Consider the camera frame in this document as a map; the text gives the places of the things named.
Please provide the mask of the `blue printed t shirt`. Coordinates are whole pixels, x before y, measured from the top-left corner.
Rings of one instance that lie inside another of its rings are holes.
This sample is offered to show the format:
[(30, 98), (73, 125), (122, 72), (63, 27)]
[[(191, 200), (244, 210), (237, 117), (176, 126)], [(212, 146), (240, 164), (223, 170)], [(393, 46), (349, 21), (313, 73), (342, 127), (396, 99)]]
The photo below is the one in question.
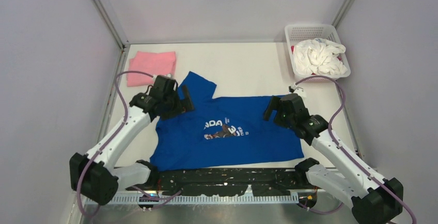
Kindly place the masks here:
[(263, 119), (269, 96), (214, 98), (216, 84), (194, 72), (181, 85), (195, 109), (157, 122), (158, 144), (150, 162), (160, 171), (303, 158), (292, 131)]

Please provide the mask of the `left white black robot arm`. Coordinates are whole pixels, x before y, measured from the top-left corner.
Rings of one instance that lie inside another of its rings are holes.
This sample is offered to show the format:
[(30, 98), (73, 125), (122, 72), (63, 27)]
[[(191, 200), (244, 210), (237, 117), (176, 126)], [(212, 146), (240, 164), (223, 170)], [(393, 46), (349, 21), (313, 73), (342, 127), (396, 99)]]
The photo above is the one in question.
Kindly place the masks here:
[(194, 111), (186, 85), (159, 75), (147, 92), (124, 103), (124, 115), (104, 138), (85, 154), (75, 153), (69, 161), (71, 187), (77, 198), (85, 196), (98, 205), (108, 204), (118, 191), (141, 185), (152, 190), (158, 185), (157, 166), (137, 160), (130, 166), (116, 167), (122, 153), (152, 121), (174, 118)]

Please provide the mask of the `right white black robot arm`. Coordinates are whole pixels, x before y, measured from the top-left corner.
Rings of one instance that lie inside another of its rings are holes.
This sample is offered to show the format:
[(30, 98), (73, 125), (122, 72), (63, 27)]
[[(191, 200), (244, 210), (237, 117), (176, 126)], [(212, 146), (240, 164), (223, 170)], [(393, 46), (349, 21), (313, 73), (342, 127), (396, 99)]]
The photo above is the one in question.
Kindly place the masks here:
[(295, 167), (295, 182), (301, 188), (321, 188), (347, 206), (358, 223), (388, 223), (402, 213), (403, 185), (388, 180), (356, 156), (320, 115), (311, 115), (296, 93), (271, 97), (263, 114), (268, 121), (292, 130), (324, 155), (338, 170), (334, 173), (313, 158)]

